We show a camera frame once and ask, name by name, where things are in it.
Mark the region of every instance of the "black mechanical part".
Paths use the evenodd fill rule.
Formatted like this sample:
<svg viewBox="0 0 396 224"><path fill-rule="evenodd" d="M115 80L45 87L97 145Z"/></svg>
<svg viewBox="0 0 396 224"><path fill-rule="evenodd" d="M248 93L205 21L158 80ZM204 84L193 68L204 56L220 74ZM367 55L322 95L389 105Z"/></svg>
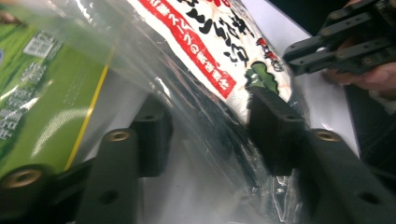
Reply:
<svg viewBox="0 0 396 224"><path fill-rule="evenodd" d="M312 130L300 144L302 223L395 223L394 195L339 135Z"/></svg>
<svg viewBox="0 0 396 224"><path fill-rule="evenodd" d="M42 207L44 189L50 178L45 165L22 166L9 172L0 180L0 223L16 220L37 223L40 215L35 212Z"/></svg>
<svg viewBox="0 0 396 224"><path fill-rule="evenodd" d="M356 45L341 49L348 39ZM362 0L329 14L317 36L290 45L284 61L295 76L324 68L363 74L396 61L396 9L387 0Z"/></svg>
<svg viewBox="0 0 396 224"><path fill-rule="evenodd" d="M249 91L248 133L271 174L290 175L296 151L290 139L304 130L304 119L273 91L262 87L250 87Z"/></svg>
<svg viewBox="0 0 396 224"><path fill-rule="evenodd" d="M266 89L250 91L249 133L270 161L269 169L273 175L300 171L300 223L396 223L395 195L380 182L383 176L372 173L339 135L308 130L276 95Z"/></svg>
<svg viewBox="0 0 396 224"><path fill-rule="evenodd" d="M58 175L40 164L5 175L0 223L136 223L137 178L163 172L172 132L168 112L150 96L130 129L103 137L96 158Z"/></svg>
<svg viewBox="0 0 396 224"><path fill-rule="evenodd" d="M78 209L78 223L136 223L137 141L129 129L105 135Z"/></svg>
<svg viewBox="0 0 396 224"><path fill-rule="evenodd" d="M160 175L166 166L173 134L171 115L157 98L149 95L131 129L138 134L140 176Z"/></svg>

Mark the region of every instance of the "plastic wrap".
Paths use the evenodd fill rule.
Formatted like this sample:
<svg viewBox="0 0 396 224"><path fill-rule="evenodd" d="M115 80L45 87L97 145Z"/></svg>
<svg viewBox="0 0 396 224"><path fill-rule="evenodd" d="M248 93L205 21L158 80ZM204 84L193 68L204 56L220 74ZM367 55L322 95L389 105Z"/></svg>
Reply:
<svg viewBox="0 0 396 224"><path fill-rule="evenodd" d="M267 38L278 52L284 52L289 45L309 38L310 35L303 28L274 7L270 1L243 2L259 28L267 32ZM282 29L279 29L279 24L274 21L281 21ZM309 121L309 127L340 134L355 155L359 156L360 151L343 87L326 80L321 71L299 76L294 82L299 86L306 102L303 108L308 108L306 110L309 111L305 112L305 120Z"/></svg>
<svg viewBox="0 0 396 224"><path fill-rule="evenodd" d="M106 69L17 20L1 24L0 36L0 175L26 162L59 173L70 166Z"/></svg>
<svg viewBox="0 0 396 224"><path fill-rule="evenodd" d="M282 207L275 203L274 192L281 189L275 181L285 187L286 183L293 182L293 177L280 180L267 173L262 156L249 141L244 126L248 119L246 85L269 88L295 105L296 101L291 100L288 74L239 1L178 0L173 1L172 6L180 8L170 14L166 11L171 8L169 2L23 0L18 6L8 9L23 21L37 25L95 60L109 64L142 90L155 92L167 104L172 116L182 127L184 134L181 137L190 146L186 147L190 149L187 150L189 155L192 158L204 158L205 162L200 167L209 167L211 177L224 183L223 190L233 195L232 201L236 205L222 208L229 211L222 213L220 219L214 218L210 222L291 223L294 216L290 215L289 210L295 210L293 205L297 201L288 200L287 196L287 203ZM212 30L212 36L207 39L201 37L204 50L200 51L203 53L200 58L197 56L196 62L193 62L195 65L191 65L194 60L189 53L198 55L199 52L193 51L191 44L184 49L184 53L180 52L183 46L175 47L175 41L189 41L190 37L192 43L200 46L194 42L198 41L199 36L188 33L191 27L183 23L182 18L186 18L186 15L175 16L180 10L197 22L194 29L202 28L203 32L207 32L205 29L211 26L223 27L222 30ZM156 25L164 14L168 16L165 17L167 22L162 20L167 29ZM241 45L229 42L232 38ZM245 54L248 49L251 49L249 53L252 54ZM111 50L113 57L109 60L106 52ZM212 62L211 54L226 57L227 65L224 65L224 61L223 65L216 60ZM240 78L228 74L232 70L239 71L241 67L244 70ZM213 71L213 68L219 73L205 75L205 70ZM288 189L292 187L282 192L290 195ZM210 204L208 206L208 211L219 213L219 209L210 209ZM244 211L242 220L233 216L236 209Z"/></svg>

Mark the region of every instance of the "green package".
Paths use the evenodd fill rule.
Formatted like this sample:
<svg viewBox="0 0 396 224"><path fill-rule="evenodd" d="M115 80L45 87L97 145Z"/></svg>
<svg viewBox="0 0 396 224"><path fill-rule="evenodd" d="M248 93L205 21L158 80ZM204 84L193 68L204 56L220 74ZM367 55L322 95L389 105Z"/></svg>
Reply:
<svg viewBox="0 0 396 224"><path fill-rule="evenodd" d="M23 23L0 23L0 177L25 164L67 169L107 67Z"/></svg>

